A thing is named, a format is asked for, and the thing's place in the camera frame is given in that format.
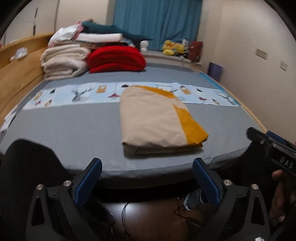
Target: white folded blanket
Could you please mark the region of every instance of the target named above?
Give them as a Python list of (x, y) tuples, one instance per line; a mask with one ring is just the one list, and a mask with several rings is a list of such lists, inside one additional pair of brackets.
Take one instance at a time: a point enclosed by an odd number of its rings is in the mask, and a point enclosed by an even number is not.
[(54, 57), (45, 63), (44, 80), (58, 80), (75, 77), (88, 71), (87, 63), (83, 60), (69, 57)]
[(80, 47), (80, 44), (68, 44), (63, 46), (51, 47), (46, 49), (41, 55), (41, 66), (45, 67), (46, 63), (55, 57), (67, 57), (78, 60), (86, 59), (91, 51), (87, 48)]
[(75, 39), (88, 43), (117, 43), (124, 39), (122, 34), (85, 34), (80, 33)]

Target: folded cloth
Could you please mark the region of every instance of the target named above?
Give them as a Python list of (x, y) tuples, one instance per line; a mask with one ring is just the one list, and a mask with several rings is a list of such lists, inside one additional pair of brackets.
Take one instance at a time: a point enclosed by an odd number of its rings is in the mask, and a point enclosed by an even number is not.
[(192, 150), (208, 137), (174, 94), (148, 86), (123, 91), (120, 125), (124, 149), (132, 154)]
[(146, 62), (139, 50), (128, 46), (107, 46), (95, 50), (87, 60), (90, 73), (142, 71)]
[(85, 73), (87, 70), (87, 63), (83, 60), (68, 57), (54, 57), (47, 61), (44, 66), (44, 80), (75, 77)]
[(90, 50), (95, 50), (105, 46), (105, 44), (93, 44), (93, 43), (86, 43), (86, 42), (76, 41), (76, 40), (65, 40), (65, 41), (61, 41), (53, 44), (53, 47), (67, 45), (67, 44), (80, 44), (81, 47), (84, 47)]
[(64, 41), (64, 40), (71, 40), (75, 39), (77, 37), (77, 34), (79, 34), (83, 30), (83, 26), (80, 22), (77, 24), (71, 25), (66, 28), (60, 28), (49, 40), (48, 47), (53, 46), (53, 44)]
[(78, 34), (76, 40), (87, 43), (114, 43), (122, 41), (122, 34)]
[(127, 31), (122, 30), (116, 25), (101, 25), (97, 23), (93, 23), (92, 21), (84, 21), (82, 22), (82, 26), (84, 27), (81, 31), (82, 33), (93, 33), (93, 34), (115, 34), (122, 33), (123, 36), (127, 39), (130, 39), (135, 44), (136, 48), (140, 50), (140, 42), (144, 40), (153, 40), (148, 38), (147, 36), (131, 34)]
[(80, 47), (80, 44), (69, 44), (46, 49), (41, 55), (41, 66), (44, 67), (46, 62), (54, 57), (67, 57), (78, 60), (86, 59), (91, 51), (87, 48)]

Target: wooden headboard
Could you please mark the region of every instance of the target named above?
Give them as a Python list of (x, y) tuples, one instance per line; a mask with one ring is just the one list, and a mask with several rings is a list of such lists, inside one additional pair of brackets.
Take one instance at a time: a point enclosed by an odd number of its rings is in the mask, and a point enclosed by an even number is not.
[[(35, 35), (0, 49), (0, 125), (11, 109), (43, 81), (40, 57), (52, 35)], [(10, 57), (21, 47), (28, 48), (28, 55), (10, 63)]]
[(28, 53), (47, 47), (49, 39), (52, 35), (53, 33), (38, 34), (3, 46), (0, 48), (0, 68), (8, 65), (10, 63), (9, 60), (11, 56), (13, 56), (15, 52), (22, 47), (28, 48)]

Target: blue curtain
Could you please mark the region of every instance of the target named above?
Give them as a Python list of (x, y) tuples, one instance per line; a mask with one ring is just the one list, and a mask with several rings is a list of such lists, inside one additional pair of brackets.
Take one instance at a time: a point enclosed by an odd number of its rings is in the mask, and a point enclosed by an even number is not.
[(117, 0), (113, 24), (152, 38), (148, 48), (162, 50), (165, 40), (196, 38), (201, 6), (202, 0)]

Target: electrical outlet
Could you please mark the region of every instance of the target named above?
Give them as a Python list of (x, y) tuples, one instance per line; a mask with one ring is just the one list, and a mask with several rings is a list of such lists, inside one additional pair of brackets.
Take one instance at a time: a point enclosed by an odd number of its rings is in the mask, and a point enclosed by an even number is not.
[(281, 60), (279, 66), (281, 67), (281, 69), (283, 69), (284, 71), (287, 71), (288, 65)]
[(263, 58), (263, 59), (267, 59), (267, 53), (260, 50), (260, 49), (256, 49), (256, 53), (255, 53), (257, 56)]

